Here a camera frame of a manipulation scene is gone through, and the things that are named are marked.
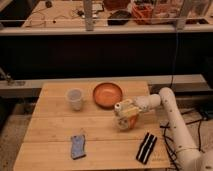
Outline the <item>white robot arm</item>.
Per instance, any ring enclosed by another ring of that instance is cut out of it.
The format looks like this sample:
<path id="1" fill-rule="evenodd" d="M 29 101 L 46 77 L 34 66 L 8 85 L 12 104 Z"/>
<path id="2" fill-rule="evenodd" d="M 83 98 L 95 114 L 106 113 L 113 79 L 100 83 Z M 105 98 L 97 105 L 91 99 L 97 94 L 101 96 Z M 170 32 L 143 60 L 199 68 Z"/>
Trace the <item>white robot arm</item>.
<path id="1" fill-rule="evenodd" d="M 162 105 L 167 112 L 177 159 L 183 171 L 213 171 L 213 149 L 202 154 L 195 144 L 181 113 L 173 91 L 164 87 L 158 94 L 125 99 L 114 105 L 117 126 L 122 131 L 135 127 L 137 118 Z"/>

